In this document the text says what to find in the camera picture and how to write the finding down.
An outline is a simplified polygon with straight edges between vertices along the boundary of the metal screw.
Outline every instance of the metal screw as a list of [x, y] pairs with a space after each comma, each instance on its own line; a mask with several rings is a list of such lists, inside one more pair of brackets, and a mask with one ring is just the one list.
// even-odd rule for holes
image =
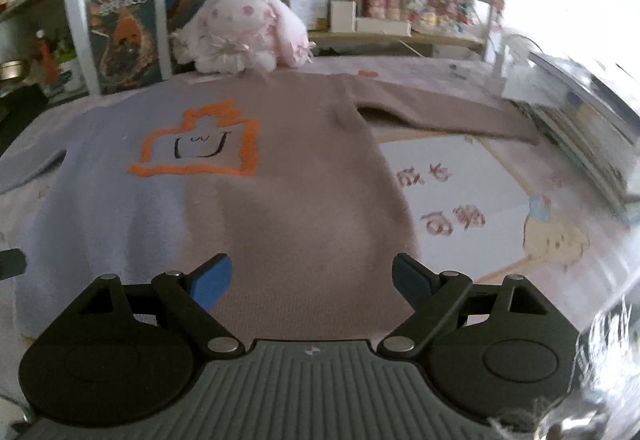
[[238, 349], [240, 343], [233, 337], [216, 337], [210, 340], [207, 346], [217, 354], [230, 354]]
[[388, 337], [382, 343], [390, 352], [403, 353], [414, 349], [415, 343], [409, 337]]

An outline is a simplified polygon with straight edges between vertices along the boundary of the yellow cartoon character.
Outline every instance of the yellow cartoon character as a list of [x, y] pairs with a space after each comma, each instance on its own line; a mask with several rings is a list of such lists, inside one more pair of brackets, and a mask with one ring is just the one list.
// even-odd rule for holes
[[537, 266], [567, 269], [582, 258], [584, 251], [589, 248], [588, 238], [574, 224], [552, 214], [550, 205], [550, 200], [544, 196], [529, 199], [529, 215], [524, 222], [522, 243], [526, 256], [479, 282], [500, 284], [507, 274], [526, 276]]

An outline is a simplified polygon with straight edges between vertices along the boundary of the gray sleeve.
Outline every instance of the gray sleeve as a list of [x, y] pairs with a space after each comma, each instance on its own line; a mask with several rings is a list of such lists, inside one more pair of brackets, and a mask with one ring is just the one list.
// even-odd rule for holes
[[18, 154], [0, 158], [0, 195], [26, 184], [66, 154], [68, 143], [84, 121], [79, 117], [68, 126], [43, 135], [34, 146]]
[[399, 117], [420, 130], [450, 131], [537, 143], [536, 127], [513, 106], [503, 109], [472, 100], [357, 76], [334, 75], [357, 108], [373, 108]]

